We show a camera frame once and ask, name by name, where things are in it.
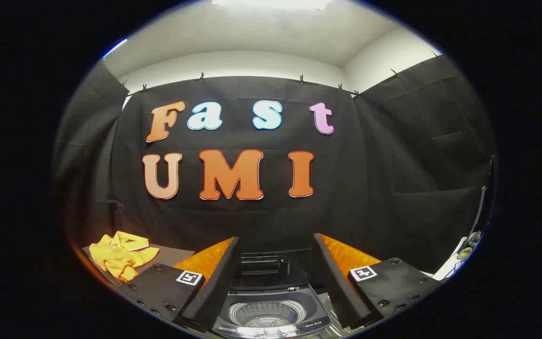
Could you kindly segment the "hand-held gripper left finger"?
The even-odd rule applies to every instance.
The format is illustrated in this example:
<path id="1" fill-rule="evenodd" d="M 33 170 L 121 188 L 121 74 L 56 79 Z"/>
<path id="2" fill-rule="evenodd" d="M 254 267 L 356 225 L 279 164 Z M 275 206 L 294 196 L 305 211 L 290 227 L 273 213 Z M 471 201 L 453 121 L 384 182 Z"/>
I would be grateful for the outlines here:
<path id="1" fill-rule="evenodd" d="M 222 310 L 239 255 L 239 237 L 232 237 L 193 255 L 183 268 L 154 263 L 119 293 L 167 324 L 207 332 Z"/>

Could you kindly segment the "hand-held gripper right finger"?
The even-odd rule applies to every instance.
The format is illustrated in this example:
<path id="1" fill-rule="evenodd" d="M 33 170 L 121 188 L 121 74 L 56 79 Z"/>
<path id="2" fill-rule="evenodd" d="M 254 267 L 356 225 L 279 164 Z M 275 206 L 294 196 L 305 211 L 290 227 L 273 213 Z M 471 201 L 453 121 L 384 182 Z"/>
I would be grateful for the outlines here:
<path id="1" fill-rule="evenodd" d="M 400 258 L 378 260 L 320 233 L 313 235 L 312 278 L 322 282 L 339 324 L 352 329 L 402 313 L 443 284 Z"/>

